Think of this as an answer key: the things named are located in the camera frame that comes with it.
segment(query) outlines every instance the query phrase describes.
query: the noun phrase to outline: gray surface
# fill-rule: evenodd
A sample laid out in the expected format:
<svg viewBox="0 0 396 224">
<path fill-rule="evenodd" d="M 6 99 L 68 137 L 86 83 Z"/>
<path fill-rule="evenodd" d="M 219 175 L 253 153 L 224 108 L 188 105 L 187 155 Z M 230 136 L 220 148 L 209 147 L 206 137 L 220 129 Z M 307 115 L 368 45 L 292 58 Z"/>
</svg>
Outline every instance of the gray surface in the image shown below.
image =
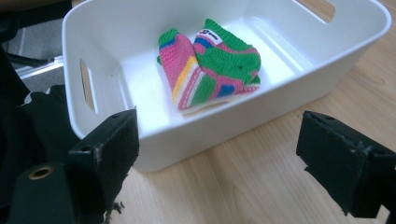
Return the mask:
<svg viewBox="0 0 396 224">
<path fill-rule="evenodd" d="M 62 55 L 62 19 L 22 28 L 14 39 L 4 43 L 9 53 L 36 59 L 48 59 Z M 64 84 L 62 67 L 28 77 L 23 82 L 30 91 L 46 91 L 50 86 Z"/>
</svg>

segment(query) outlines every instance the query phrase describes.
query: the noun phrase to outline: label tag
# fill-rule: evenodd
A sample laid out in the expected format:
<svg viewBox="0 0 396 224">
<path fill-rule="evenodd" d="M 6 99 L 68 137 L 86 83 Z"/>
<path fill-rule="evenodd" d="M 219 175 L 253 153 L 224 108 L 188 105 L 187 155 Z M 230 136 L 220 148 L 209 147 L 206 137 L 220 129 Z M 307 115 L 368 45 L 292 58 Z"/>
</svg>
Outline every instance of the label tag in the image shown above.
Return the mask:
<svg viewBox="0 0 396 224">
<path fill-rule="evenodd" d="M 215 45 L 219 45 L 222 42 L 222 39 L 213 31 L 208 29 L 203 29 L 198 32 L 197 35 L 203 35 L 206 38 L 210 39 Z"/>
</svg>

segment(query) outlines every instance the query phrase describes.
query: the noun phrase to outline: storage bin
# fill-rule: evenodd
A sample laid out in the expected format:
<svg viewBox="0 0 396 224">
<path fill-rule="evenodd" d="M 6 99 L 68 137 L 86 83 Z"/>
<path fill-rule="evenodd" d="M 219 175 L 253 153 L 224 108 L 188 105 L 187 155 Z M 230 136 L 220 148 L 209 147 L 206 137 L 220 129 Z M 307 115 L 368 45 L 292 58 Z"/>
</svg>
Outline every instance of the storage bin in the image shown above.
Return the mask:
<svg viewBox="0 0 396 224">
<path fill-rule="evenodd" d="M 64 18 L 70 122 L 83 138 L 108 116 L 136 107 L 135 168 L 160 170 L 328 93 L 390 27 L 375 0 L 329 0 L 325 22 L 295 0 L 91 0 Z M 260 88 L 188 116 L 176 111 L 158 38 L 177 28 L 191 41 L 210 18 L 262 57 Z"/>
</svg>

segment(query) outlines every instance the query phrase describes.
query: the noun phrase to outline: wooden table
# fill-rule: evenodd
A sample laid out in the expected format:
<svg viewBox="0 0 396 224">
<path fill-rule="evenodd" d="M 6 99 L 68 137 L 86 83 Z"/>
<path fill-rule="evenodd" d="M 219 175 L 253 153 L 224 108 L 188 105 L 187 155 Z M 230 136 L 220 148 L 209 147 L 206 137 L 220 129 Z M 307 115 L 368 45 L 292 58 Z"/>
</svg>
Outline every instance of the wooden table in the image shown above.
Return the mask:
<svg viewBox="0 0 396 224">
<path fill-rule="evenodd" d="M 396 1 L 380 0 L 396 18 Z M 347 217 L 295 150 L 305 110 L 396 150 L 396 22 L 325 97 L 160 172 L 132 169 L 112 223 L 384 223 Z"/>
</svg>

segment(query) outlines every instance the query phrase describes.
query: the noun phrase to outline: wood grain surface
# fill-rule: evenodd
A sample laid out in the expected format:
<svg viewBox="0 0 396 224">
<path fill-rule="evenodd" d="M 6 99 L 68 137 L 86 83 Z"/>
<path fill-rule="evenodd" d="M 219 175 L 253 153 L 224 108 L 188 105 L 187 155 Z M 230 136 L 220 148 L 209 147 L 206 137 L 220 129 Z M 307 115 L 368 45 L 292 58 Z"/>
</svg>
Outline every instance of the wood grain surface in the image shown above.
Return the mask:
<svg viewBox="0 0 396 224">
<path fill-rule="evenodd" d="M 396 1 L 379 2 L 396 18 Z M 320 11 L 321 4 L 314 7 Z M 125 209 L 113 213 L 112 223 L 384 223 L 385 208 L 376 219 L 345 216 L 295 150 L 305 110 L 340 119 L 396 150 L 392 20 L 325 97 L 160 172 L 132 169 L 118 198 Z"/>
</svg>

